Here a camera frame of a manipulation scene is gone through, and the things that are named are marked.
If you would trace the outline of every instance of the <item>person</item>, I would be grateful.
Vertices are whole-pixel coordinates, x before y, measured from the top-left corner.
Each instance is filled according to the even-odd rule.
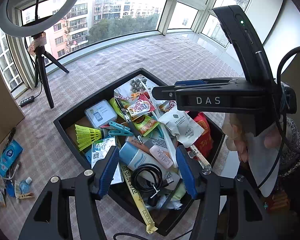
[[[249,153],[247,144],[242,135],[242,125],[235,114],[226,116],[225,122],[230,124],[229,128],[223,127],[227,135],[230,135],[227,146],[230,149],[237,150],[238,158],[241,162],[249,162]],[[286,137],[288,141],[296,148],[300,149],[300,132],[295,122],[291,118],[287,118]],[[281,136],[278,128],[274,128],[265,136],[264,146],[266,148],[279,148],[281,144]],[[299,218],[299,223],[294,229],[293,236],[300,237],[300,154],[296,154],[286,145],[282,149],[280,157],[279,171],[277,182],[274,186],[273,193],[284,190],[290,199],[290,209],[295,211]]]

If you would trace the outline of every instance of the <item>plaid tablecloth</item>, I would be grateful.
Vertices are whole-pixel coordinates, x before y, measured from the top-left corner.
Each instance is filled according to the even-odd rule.
[[[44,92],[34,103],[22,108],[26,117],[17,125],[14,137],[24,149],[19,157],[21,167],[16,179],[22,180],[30,176],[33,179],[31,191],[37,197],[52,176],[58,175],[65,179],[81,173],[83,168],[66,146],[53,121],[98,89],[140,67],[171,85],[178,80],[237,76],[219,58],[181,35],[143,38],[82,57],[66,65],[69,74],[57,70],[49,75],[55,103],[53,109],[50,109]],[[39,91],[40,86],[34,91],[28,90],[17,102],[20,103],[30,95],[37,95]],[[222,124],[224,114],[207,115],[218,125]],[[0,145],[0,154],[4,143],[5,141]],[[223,169],[227,153],[228,150],[223,147],[214,166],[217,174]],[[35,200],[36,198],[23,200],[17,204],[15,199],[7,197],[7,207],[0,209],[0,228],[8,239],[18,238]],[[117,232],[135,233],[148,239],[163,239],[157,233],[148,235],[145,225],[109,196],[97,202],[97,206],[108,239],[112,239]],[[198,203],[195,202],[167,239],[179,236],[192,227],[197,207]],[[80,239],[73,198],[70,198],[70,209],[73,236],[74,239]]]

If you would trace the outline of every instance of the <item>yellow wrapped straw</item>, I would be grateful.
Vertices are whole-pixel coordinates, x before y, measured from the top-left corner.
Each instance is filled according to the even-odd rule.
[[[138,208],[144,222],[147,225],[146,231],[148,234],[152,234],[153,232],[155,232],[157,230],[157,228],[154,225],[154,221],[153,221],[152,217],[150,216],[149,211],[146,208],[146,205],[143,202],[140,193],[131,184],[130,170],[127,166],[125,166],[122,163],[120,163],[120,168],[121,168],[122,174],[124,176],[124,180],[126,181],[129,191],[131,193],[131,196],[132,196],[134,202],[136,203],[137,208]]]
[[[101,131],[99,129],[93,129],[90,127],[80,126],[75,124],[75,131],[77,133],[77,142],[79,151],[90,146],[93,142],[101,139]]]

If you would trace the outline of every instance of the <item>black pen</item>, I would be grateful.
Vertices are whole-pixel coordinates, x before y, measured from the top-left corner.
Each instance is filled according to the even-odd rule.
[[[130,118],[130,115],[127,113],[127,110],[123,107],[121,101],[118,98],[116,98],[116,97],[114,98],[114,100],[117,103],[118,107],[120,108],[120,110],[121,110],[121,112],[123,114],[124,119],[126,120],[127,124],[129,125],[130,131],[133,133],[133,135],[137,138],[137,140],[140,143],[143,143],[143,140],[142,140],[140,132],[134,126],[134,124],[133,124],[133,122],[132,122],[132,120]]]

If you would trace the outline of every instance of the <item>tripod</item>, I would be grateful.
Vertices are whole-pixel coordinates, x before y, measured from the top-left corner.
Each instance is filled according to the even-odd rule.
[[[41,37],[42,33],[34,35],[34,39],[38,39]],[[34,50],[35,52],[35,68],[34,68],[34,85],[38,85],[38,79],[39,79],[39,73],[41,77],[41,82],[44,88],[44,92],[46,93],[46,97],[49,103],[50,108],[54,108],[54,103],[52,99],[52,95],[50,92],[50,87],[48,83],[48,77],[47,72],[45,69],[45,63],[44,63],[44,57],[43,55],[49,59],[52,63],[56,64],[60,69],[62,69],[64,72],[69,73],[69,70],[67,70],[59,61],[57,61],[49,52],[47,52],[44,48],[44,46],[38,46]]]

